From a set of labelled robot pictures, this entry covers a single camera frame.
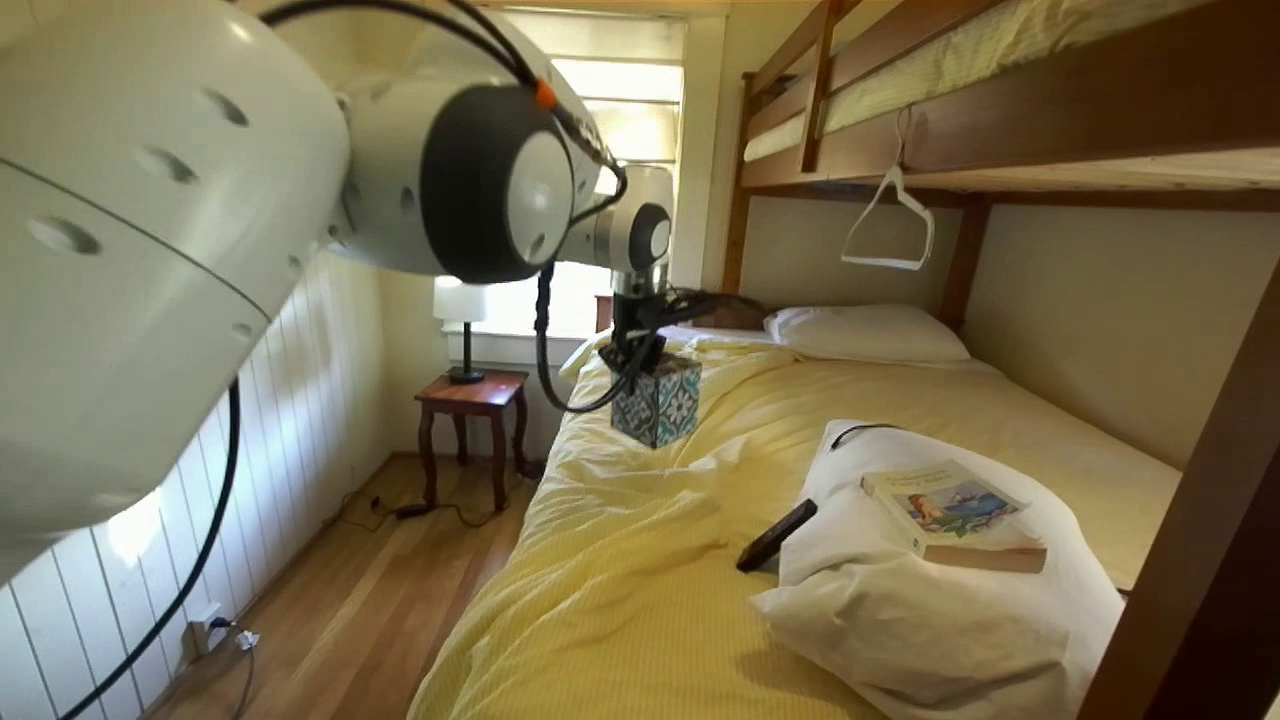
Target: window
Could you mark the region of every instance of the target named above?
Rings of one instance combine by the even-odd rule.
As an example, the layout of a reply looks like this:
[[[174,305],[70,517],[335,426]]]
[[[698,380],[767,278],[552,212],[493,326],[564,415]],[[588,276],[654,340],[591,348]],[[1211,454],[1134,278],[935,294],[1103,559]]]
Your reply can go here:
[[[673,179],[681,177],[684,26],[676,19],[564,10],[506,10],[506,19],[552,55],[620,161],[663,164]],[[552,335],[591,335],[595,294],[609,291],[609,268],[555,265]],[[493,283],[486,294],[476,330],[533,335],[538,278]]]

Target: white robot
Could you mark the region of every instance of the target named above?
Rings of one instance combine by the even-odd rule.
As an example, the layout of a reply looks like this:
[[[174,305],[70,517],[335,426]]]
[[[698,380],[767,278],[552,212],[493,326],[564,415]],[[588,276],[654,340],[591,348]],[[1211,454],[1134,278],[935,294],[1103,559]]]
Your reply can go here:
[[[667,189],[591,193],[624,173],[516,30],[465,2],[350,2],[442,25],[435,55],[335,97],[270,26],[333,0],[270,25],[99,2],[0,47],[0,549],[142,498],[328,244],[490,283],[540,273],[580,222],[609,237],[578,239],[595,265],[633,268],[624,317],[649,317],[613,363],[662,348]]]

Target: wooden bunk bed frame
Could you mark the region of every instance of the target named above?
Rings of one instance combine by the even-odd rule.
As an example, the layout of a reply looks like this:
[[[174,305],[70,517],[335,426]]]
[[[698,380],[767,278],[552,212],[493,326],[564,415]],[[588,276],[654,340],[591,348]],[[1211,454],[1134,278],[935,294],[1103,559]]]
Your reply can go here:
[[[744,81],[723,291],[740,288],[754,195],[850,195],[899,164],[963,208],[940,317],[961,324],[994,205],[1280,208],[1267,183],[1211,193],[973,193],[1000,166],[1280,149],[1280,2],[1211,0],[961,93],[824,131],[829,98],[1000,0],[904,0],[850,47],[856,0],[821,0]],[[754,134],[805,117],[790,150]],[[1280,688],[1280,273],[1252,317],[1179,493],[1081,717],[1265,717]]]

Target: bunk bed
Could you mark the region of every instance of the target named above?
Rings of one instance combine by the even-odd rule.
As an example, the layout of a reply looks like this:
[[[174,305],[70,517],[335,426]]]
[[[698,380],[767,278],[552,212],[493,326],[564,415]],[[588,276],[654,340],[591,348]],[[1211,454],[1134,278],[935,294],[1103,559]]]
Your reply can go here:
[[[821,0],[750,75],[728,291],[740,288],[754,195],[850,195],[890,166],[904,166],[929,198],[963,208],[940,305],[949,324],[963,319],[994,205],[1026,193],[1056,205],[1280,208],[1267,193],[1280,189],[1280,98],[1267,87],[1280,8],[1267,0],[1143,0],[1143,10],[1117,0],[865,0],[868,19],[853,8]],[[929,45],[945,55],[984,53],[1003,25],[1035,25],[1046,40],[1012,40],[1017,53],[916,97],[853,107],[877,97],[859,87],[880,72],[935,63]],[[805,534],[801,549],[786,543],[781,580],[734,570],[767,518],[824,489],[834,433],[859,419],[1030,473],[1071,507],[1103,580],[1123,588],[1117,634],[1088,634],[1101,641],[1094,685],[1049,717],[1071,717],[1077,702],[1081,717],[1267,710],[1280,685],[1280,580],[1267,566],[1280,543],[1276,276],[1185,473],[1056,411],[970,353],[850,361],[762,330],[707,330],[673,348],[706,367],[698,434],[649,451],[602,411],[573,415],[512,562],[448,634],[415,717],[957,717],[949,700],[994,717],[982,685],[911,694],[921,676],[880,676],[868,688],[856,671],[841,676],[850,646],[796,646],[767,591],[790,585]],[[588,363],[578,400],[604,383],[609,371]],[[949,627],[929,633],[940,646],[911,642],[907,658],[957,653]],[[877,671],[877,653],[850,667]]]
[[[1280,208],[1276,35],[1267,0],[821,0],[744,81],[723,288],[754,195],[850,198],[890,166],[963,212],[949,324],[996,205]],[[1276,694],[1276,283],[1272,268],[1084,717],[1262,717]]]

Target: wall hanger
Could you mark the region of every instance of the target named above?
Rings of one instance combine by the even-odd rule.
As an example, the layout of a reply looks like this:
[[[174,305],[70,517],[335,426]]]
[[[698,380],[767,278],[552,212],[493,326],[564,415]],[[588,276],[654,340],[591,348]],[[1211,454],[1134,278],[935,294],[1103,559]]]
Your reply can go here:
[[[868,215],[877,212],[884,189],[894,183],[894,198],[899,208],[907,208],[921,222],[925,222],[925,244],[921,254],[877,254],[877,253],[856,253],[859,229],[868,222]],[[907,177],[899,164],[894,164],[877,189],[877,195],[868,198],[868,208],[853,221],[846,249],[841,249],[841,265],[859,265],[859,268],[896,268],[896,273],[921,273],[934,254],[934,212],[907,193]]]

